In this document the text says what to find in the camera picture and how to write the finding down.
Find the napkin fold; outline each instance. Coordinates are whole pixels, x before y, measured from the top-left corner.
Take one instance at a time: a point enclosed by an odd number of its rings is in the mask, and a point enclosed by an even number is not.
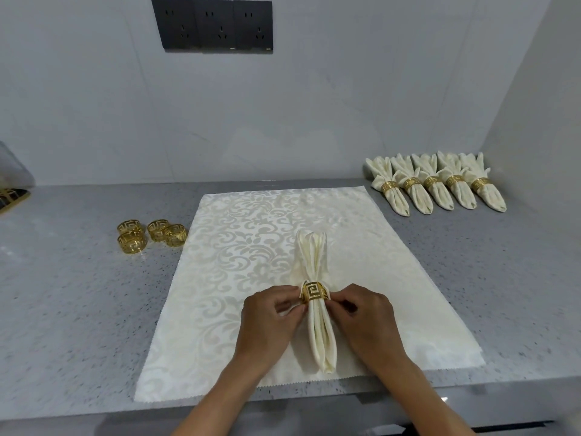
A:
[[[466,209],[476,208],[476,199],[463,176],[462,164],[457,154],[438,152],[438,177],[456,196],[460,205]]]
[[[393,180],[402,187],[414,202],[415,207],[423,214],[432,214],[434,204],[430,195],[419,180],[419,168],[414,170],[410,156],[398,154],[390,158],[392,167],[396,170]]]
[[[371,186],[383,193],[389,205],[397,214],[410,217],[410,206],[407,204],[405,197],[403,197],[397,183],[394,183],[392,164],[389,158],[377,156],[374,160],[366,159],[365,162],[375,177]]]
[[[309,282],[319,282],[327,293],[330,276],[327,269],[327,234],[299,230],[294,240],[294,264],[290,271],[292,284],[303,288]],[[337,367],[337,343],[325,298],[309,301],[307,315],[309,343],[313,358],[324,373]]]
[[[505,212],[507,204],[496,186],[488,180],[490,168],[484,169],[484,154],[478,153],[478,157],[475,157],[472,153],[460,153],[460,162],[464,168],[464,179],[474,192],[492,209]]]
[[[452,211],[454,209],[454,200],[446,188],[444,182],[438,176],[438,157],[435,154],[417,154],[411,155],[414,161],[414,167],[419,168],[419,180],[424,184],[426,190],[432,195],[434,200],[442,208]]]

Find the countertop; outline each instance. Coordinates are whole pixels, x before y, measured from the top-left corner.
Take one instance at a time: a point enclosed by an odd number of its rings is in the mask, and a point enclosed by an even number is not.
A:
[[[40,187],[0,216],[0,420],[193,405],[133,402],[180,248],[121,253],[116,226],[189,227],[207,193],[365,185],[483,349],[486,366],[427,372],[435,387],[581,375],[581,252],[507,198],[498,213],[412,204],[364,179]],[[384,391],[373,377],[258,389],[252,400]]]

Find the person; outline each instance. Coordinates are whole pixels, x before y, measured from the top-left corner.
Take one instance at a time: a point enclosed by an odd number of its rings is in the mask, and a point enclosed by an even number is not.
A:
[[[280,359],[307,311],[296,286],[273,286],[246,298],[234,356],[214,387],[172,436],[223,436],[258,382]],[[325,301],[347,342],[402,406],[421,436],[474,432],[406,355],[385,295],[351,284]]]

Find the white patterned fabric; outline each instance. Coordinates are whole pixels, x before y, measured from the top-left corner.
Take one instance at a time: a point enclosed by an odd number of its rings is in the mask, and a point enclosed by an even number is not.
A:
[[[478,153],[478,157],[474,157],[474,154],[472,153],[460,153],[460,162],[464,168],[464,179],[470,186],[472,186],[472,183],[477,179],[483,177],[488,178],[490,168],[484,169],[484,154]],[[492,209],[501,213],[507,210],[507,204],[501,196],[500,191],[498,191],[498,188],[496,188],[493,183],[486,183],[479,187],[476,193],[482,198],[486,205],[490,206]]]
[[[364,187],[205,195],[171,282],[135,400],[204,395],[234,353],[248,295],[288,284],[300,229],[325,232],[334,288],[391,301],[405,351],[424,370],[479,366],[481,349]],[[337,366],[319,370],[307,321],[261,386],[368,374],[334,327]]]
[[[417,154],[412,154],[411,158],[414,161],[414,166],[419,168],[419,180],[422,183],[429,177],[438,177],[438,157],[435,154],[430,156],[429,154],[422,154],[418,156]],[[444,182],[435,182],[428,188],[429,193],[432,195],[434,200],[438,205],[448,211],[454,209],[454,200],[450,196],[450,192],[446,188]]]
[[[398,154],[396,157],[392,157],[391,161],[392,168],[396,170],[393,174],[393,180],[395,180],[400,187],[403,188],[405,182],[411,178],[415,178],[419,181],[418,174],[420,169],[416,168],[414,170],[410,156],[403,157],[401,154]],[[432,198],[421,183],[412,185],[406,191],[420,213],[432,214],[432,211],[434,211]]]
[[[442,182],[446,183],[446,181],[453,175],[464,177],[462,164],[457,154],[444,154],[439,151],[438,163],[440,167],[440,171],[438,171],[438,177],[442,180]],[[450,187],[450,190],[454,196],[456,196],[456,199],[458,199],[460,205],[464,206],[466,209],[476,208],[476,198],[474,197],[472,190],[470,190],[470,185],[468,185],[466,182],[456,182]]]
[[[405,201],[402,190],[399,188],[390,188],[383,192],[381,189],[384,183],[393,181],[392,163],[389,158],[377,156],[374,160],[366,159],[365,162],[375,177],[371,186],[375,190],[383,193],[389,205],[397,214],[410,217],[410,206]]]
[[[327,291],[335,290],[327,269],[327,235],[299,230],[294,242],[294,264],[290,284],[303,287],[308,282],[319,282]],[[325,300],[309,301],[307,314],[309,343],[313,358],[325,373],[333,373],[337,366],[337,343]]]

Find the power outlet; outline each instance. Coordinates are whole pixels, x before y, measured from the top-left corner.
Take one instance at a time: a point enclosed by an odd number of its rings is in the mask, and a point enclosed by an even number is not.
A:
[[[230,0],[192,0],[202,49],[236,48]]]
[[[234,1],[236,49],[272,50],[272,2]]]
[[[193,0],[151,0],[164,49],[198,49]]]

